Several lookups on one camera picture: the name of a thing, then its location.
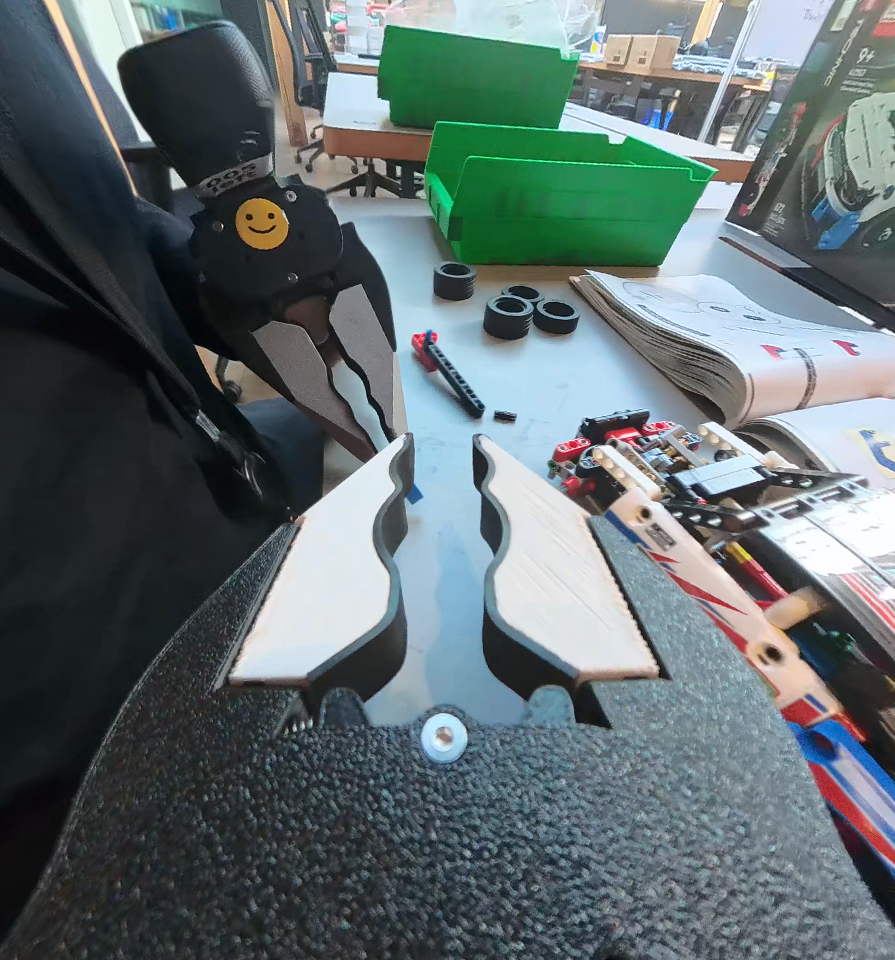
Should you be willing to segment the person's left hand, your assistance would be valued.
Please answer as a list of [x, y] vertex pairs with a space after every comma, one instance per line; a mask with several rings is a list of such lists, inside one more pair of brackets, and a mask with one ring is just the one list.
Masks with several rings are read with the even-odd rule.
[[286, 307], [283, 321], [304, 329], [316, 348], [326, 344], [332, 334], [331, 306], [321, 294], [312, 295]]

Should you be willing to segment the long black brick beam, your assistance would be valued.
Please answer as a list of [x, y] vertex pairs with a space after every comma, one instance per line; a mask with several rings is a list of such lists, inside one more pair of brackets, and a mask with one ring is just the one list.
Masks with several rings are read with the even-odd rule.
[[436, 342], [429, 342], [425, 347], [425, 354], [432, 361], [435, 370], [445, 380], [454, 396], [461, 404], [465, 413], [479, 421], [485, 413], [485, 405], [468, 381], [458, 372], [454, 364], [441, 351]]

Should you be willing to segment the toy brick race car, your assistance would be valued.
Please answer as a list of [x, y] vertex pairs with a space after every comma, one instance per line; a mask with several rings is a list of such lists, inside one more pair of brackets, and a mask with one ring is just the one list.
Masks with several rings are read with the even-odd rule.
[[895, 493], [646, 410], [583, 419], [546, 469], [753, 668], [895, 919]]

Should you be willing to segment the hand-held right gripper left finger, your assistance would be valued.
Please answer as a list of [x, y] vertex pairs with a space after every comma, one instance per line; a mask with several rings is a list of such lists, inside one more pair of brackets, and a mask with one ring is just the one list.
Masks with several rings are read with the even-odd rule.
[[369, 701], [406, 659], [395, 553], [414, 486], [411, 433], [393, 440], [303, 513], [241, 630], [225, 683], [299, 690], [318, 706], [335, 689]]

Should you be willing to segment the person's dark trousers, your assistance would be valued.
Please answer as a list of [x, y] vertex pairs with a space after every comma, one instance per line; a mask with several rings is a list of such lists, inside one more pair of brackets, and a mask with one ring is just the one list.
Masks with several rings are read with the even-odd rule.
[[298, 516], [309, 510], [323, 496], [323, 431], [282, 397], [254, 400], [238, 410], [283, 475], [292, 513]]

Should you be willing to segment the long wooden workbench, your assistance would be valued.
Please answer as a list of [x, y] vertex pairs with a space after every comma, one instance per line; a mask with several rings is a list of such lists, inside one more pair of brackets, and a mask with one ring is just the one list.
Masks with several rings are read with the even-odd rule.
[[[582, 62], [569, 100], [601, 114], [699, 139], [721, 79], [720, 73]], [[771, 90], [768, 79], [733, 75], [718, 102], [705, 141], [717, 146], [722, 130], [727, 128], [727, 144], [734, 146], [746, 126], [760, 121]]]

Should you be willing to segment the open building instruction booklet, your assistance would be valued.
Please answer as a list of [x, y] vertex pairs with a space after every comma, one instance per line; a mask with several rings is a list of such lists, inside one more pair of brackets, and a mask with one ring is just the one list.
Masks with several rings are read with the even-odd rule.
[[586, 271], [580, 296], [723, 425], [789, 462], [895, 494], [895, 335], [767, 309], [713, 275]]

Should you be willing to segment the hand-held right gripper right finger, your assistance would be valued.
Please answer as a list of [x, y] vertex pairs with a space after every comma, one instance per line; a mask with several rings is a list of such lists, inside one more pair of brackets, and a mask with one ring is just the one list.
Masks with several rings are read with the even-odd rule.
[[590, 526], [589, 514], [485, 434], [472, 438], [480, 532], [491, 550], [482, 648], [490, 672], [527, 701], [558, 687], [662, 677]]

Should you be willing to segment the green plastic bin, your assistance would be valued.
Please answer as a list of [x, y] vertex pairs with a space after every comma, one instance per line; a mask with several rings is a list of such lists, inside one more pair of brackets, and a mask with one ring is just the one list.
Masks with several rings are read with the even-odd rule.
[[439, 121], [425, 194], [471, 266], [653, 268], [716, 173], [631, 136]]
[[553, 46], [388, 26], [377, 96], [394, 126], [438, 122], [557, 129], [579, 54]]

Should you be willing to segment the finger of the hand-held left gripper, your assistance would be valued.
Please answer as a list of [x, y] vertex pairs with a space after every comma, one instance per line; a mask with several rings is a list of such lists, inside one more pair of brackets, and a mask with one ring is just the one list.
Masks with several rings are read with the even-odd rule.
[[388, 441], [399, 437], [399, 357], [362, 285], [341, 290], [329, 312], [329, 329], [345, 365], [365, 389]]
[[271, 320], [250, 336], [282, 386], [282, 394], [359, 462], [378, 448], [358, 423], [350, 404], [334, 387], [329, 366], [308, 330]]

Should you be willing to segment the person's black jacket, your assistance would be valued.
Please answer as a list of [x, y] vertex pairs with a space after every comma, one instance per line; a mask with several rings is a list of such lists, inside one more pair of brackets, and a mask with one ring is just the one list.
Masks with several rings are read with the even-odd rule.
[[0, 945], [131, 690], [291, 510], [86, 67], [0, 2]]

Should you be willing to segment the clear plastic bag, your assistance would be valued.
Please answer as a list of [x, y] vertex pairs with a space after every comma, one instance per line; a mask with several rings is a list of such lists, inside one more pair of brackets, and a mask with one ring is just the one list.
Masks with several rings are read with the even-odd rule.
[[586, 49], [602, 24], [604, 1], [453, 1], [456, 33], [504, 42]]

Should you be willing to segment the black toy set box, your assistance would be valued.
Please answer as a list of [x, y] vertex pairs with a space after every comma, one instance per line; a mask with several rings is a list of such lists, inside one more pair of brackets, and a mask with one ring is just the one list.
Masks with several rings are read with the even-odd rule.
[[832, 5], [727, 222], [895, 314], [895, 1]]

